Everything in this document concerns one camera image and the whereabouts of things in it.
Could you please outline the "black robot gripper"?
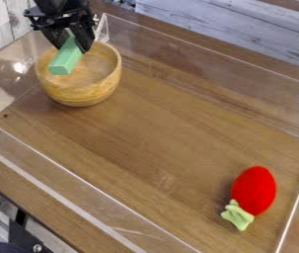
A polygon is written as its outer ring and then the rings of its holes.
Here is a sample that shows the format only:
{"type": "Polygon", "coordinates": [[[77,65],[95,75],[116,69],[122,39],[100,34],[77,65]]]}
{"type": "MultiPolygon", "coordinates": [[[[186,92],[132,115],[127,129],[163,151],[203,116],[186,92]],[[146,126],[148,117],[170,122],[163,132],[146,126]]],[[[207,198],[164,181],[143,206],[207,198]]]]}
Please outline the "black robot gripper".
{"type": "Polygon", "coordinates": [[[24,10],[35,30],[41,30],[56,49],[64,45],[71,29],[76,44],[85,53],[95,41],[91,26],[96,25],[96,15],[91,11],[88,0],[33,0],[35,7],[24,10]]]}

